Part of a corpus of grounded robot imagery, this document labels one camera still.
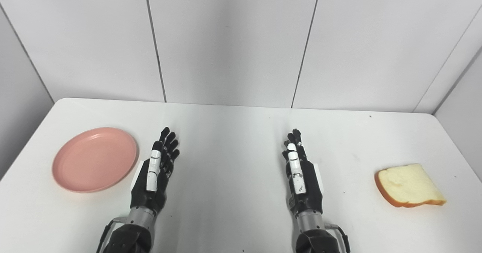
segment black fingertip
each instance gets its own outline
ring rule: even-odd
[[[171,130],[169,130],[169,127],[164,128],[164,129],[160,132],[160,138],[159,138],[159,140],[164,141],[164,139],[166,138],[166,136],[169,134],[170,131],[171,131]]]
[[[305,153],[305,148],[303,146],[299,146],[298,148],[296,148],[298,150],[298,155],[302,158],[302,159],[305,159],[306,160],[306,153]]]
[[[171,153],[171,160],[176,160],[176,158],[179,156],[179,150],[174,150],[172,153]]]
[[[293,130],[293,134],[294,134],[294,137],[296,138],[296,143],[300,143],[301,142],[301,132],[295,128]]]
[[[166,138],[166,143],[170,143],[172,142],[172,140],[174,140],[174,138],[176,138],[176,133],[174,133],[173,131],[171,131],[171,133],[167,136]]]
[[[294,137],[294,134],[292,134],[292,133],[288,133],[288,140],[291,143],[296,143],[296,138]]]
[[[177,145],[179,145],[179,141],[177,139],[175,139],[170,145],[169,145],[169,148],[167,149],[167,152],[171,153],[174,148],[177,147]]]
[[[152,150],[162,150],[162,142],[160,141],[155,141],[154,144],[152,145]]]

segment white wall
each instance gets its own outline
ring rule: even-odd
[[[52,105],[0,9],[0,179]]]
[[[0,0],[54,100],[163,101],[146,0]],[[482,0],[319,0],[294,107],[432,113]],[[167,102],[290,107],[315,0],[150,0]]]
[[[55,101],[164,101],[146,0],[0,1]]]
[[[477,176],[482,179],[482,55],[435,113]]]
[[[315,0],[150,0],[168,102],[290,107]]]
[[[481,4],[320,0],[294,107],[412,112]],[[453,77],[437,95],[440,100],[482,46],[482,37],[472,45],[467,60],[449,71]]]

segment wall seam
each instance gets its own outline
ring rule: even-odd
[[[146,4],[148,6],[149,22],[150,22],[150,27],[151,27],[151,32],[152,32],[152,40],[154,41],[154,50],[156,52],[157,68],[159,69],[160,85],[162,87],[162,95],[164,96],[164,102],[167,102],[166,89],[164,88],[164,79],[162,78],[162,70],[160,69],[160,58],[159,58],[159,50],[157,48],[156,32],[154,30],[154,23],[152,22],[152,13],[151,13],[151,9],[150,9],[149,0],[146,0]]]
[[[458,85],[458,83],[460,82],[460,80],[462,80],[462,78],[465,76],[465,74],[467,73],[467,71],[470,69],[470,67],[472,66],[472,64],[474,64],[474,62],[477,60],[477,57],[480,56],[480,54],[482,53],[482,47],[477,51],[477,53],[475,54],[475,56],[470,60],[470,62],[468,63],[468,65],[465,67],[465,69],[462,71],[462,73],[460,73],[459,77],[456,79],[456,81],[453,83],[453,85],[451,86],[451,88],[449,89],[449,91],[447,92],[447,94],[444,96],[444,98],[440,101],[439,105],[435,108],[435,110],[433,111],[433,115],[436,114],[436,112],[440,109],[440,107],[442,106],[442,104],[444,104],[444,102],[447,100],[447,98],[450,96],[450,94],[452,93],[452,91],[455,89],[455,87]]]
[[[449,55],[447,56],[447,58],[445,59],[444,63],[442,64],[442,66],[439,68],[439,71],[437,71],[437,74],[435,75],[435,77],[432,79],[432,81],[430,82],[430,85],[429,87],[427,88],[427,90],[425,90],[425,92],[423,93],[422,97],[420,97],[420,100],[418,101],[418,103],[415,105],[415,107],[413,108],[412,110],[412,113],[415,112],[415,110],[417,109],[418,105],[420,104],[420,102],[422,102],[423,98],[425,97],[425,95],[427,94],[427,92],[430,90],[430,87],[432,87],[433,83],[435,82],[435,79],[437,79],[437,77],[439,76],[439,73],[440,71],[444,68],[445,64],[447,63],[448,59],[450,59],[450,56],[452,55],[453,51],[457,48],[457,45],[459,44],[460,40],[462,40],[462,38],[464,37],[465,33],[467,32],[468,28],[470,27],[470,25],[472,25],[472,22],[474,21],[475,17],[477,16],[477,14],[479,14],[479,11],[480,9],[482,8],[482,4],[479,6],[479,9],[477,9],[477,11],[475,12],[474,16],[472,17],[472,19],[470,20],[470,22],[468,23],[467,27],[465,27],[465,30],[462,32],[462,35],[459,37],[459,39],[457,40],[456,44],[453,46],[452,50],[450,51]]]
[[[298,78],[296,79],[296,85],[294,87],[293,100],[291,100],[291,108],[293,108],[294,98],[296,97],[296,91],[298,90],[298,83],[300,81],[301,70],[303,69],[303,62],[305,61],[306,49],[308,47],[308,41],[310,40],[311,27],[313,26],[313,20],[315,19],[316,6],[318,6],[318,0],[315,1],[313,15],[311,15],[310,28],[308,29],[308,36],[306,38],[305,49],[303,50],[303,57],[301,58],[300,70],[298,71]]]
[[[14,31],[15,37],[17,37],[17,40],[18,40],[18,42],[20,43],[20,45],[22,46],[22,49],[23,49],[26,57],[29,59],[29,62],[30,62],[30,64],[31,64],[33,70],[35,71],[35,74],[37,75],[38,80],[40,81],[40,83],[42,84],[43,88],[45,89],[45,92],[47,92],[48,97],[50,98],[50,100],[51,100],[52,103],[54,104],[55,102],[54,102],[54,100],[53,100],[53,98],[52,98],[52,95],[50,95],[50,92],[49,92],[49,90],[47,89],[47,86],[46,86],[45,83],[43,82],[42,77],[40,76],[40,74],[39,74],[38,71],[37,71],[37,68],[36,68],[35,65],[33,64],[33,61],[32,61],[32,59],[31,59],[29,53],[28,53],[27,50],[25,49],[24,43],[23,43],[22,40],[20,39],[20,37],[19,37],[19,35],[18,35],[18,33],[17,33],[17,30],[15,30],[15,28],[14,28],[14,26],[13,26],[13,24],[12,24],[12,21],[11,21],[10,18],[8,17],[7,12],[6,12],[5,9],[3,8],[1,2],[0,2],[0,10],[1,10],[2,13],[5,15],[5,18],[7,18],[7,21],[8,21],[8,23],[9,23],[9,25],[10,25],[10,28],[12,28],[12,30]]]

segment bread crust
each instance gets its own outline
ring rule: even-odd
[[[424,205],[424,204],[444,205],[447,202],[447,200],[427,200],[427,201],[420,202],[420,203],[410,203],[410,202],[399,202],[399,201],[394,200],[394,198],[392,198],[389,195],[389,193],[387,193],[387,190],[385,190],[383,188],[382,183],[380,182],[379,173],[381,171],[385,171],[385,170],[386,169],[380,170],[377,173],[375,173],[375,184],[377,185],[377,188],[380,191],[380,193],[382,194],[383,198],[386,199],[391,205],[393,205],[395,207],[413,208],[413,207]]]

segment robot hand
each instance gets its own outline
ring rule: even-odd
[[[131,211],[127,218],[114,218],[102,234],[97,252],[99,253],[105,236],[113,223],[125,223],[112,232],[104,253],[148,253],[152,247],[152,226],[166,202],[165,190],[174,170],[174,160],[179,156],[175,149],[179,142],[176,134],[164,128],[159,141],[155,141],[151,158],[145,160],[131,190]],[[147,190],[152,183],[155,190]]]
[[[326,229],[338,229],[350,252],[348,236],[335,224],[323,223],[323,195],[318,185],[315,166],[308,161],[297,129],[288,134],[282,153],[286,159],[286,176],[290,186],[289,207],[298,221],[300,234],[296,240],[296,253],[339,253],[338,241]]]

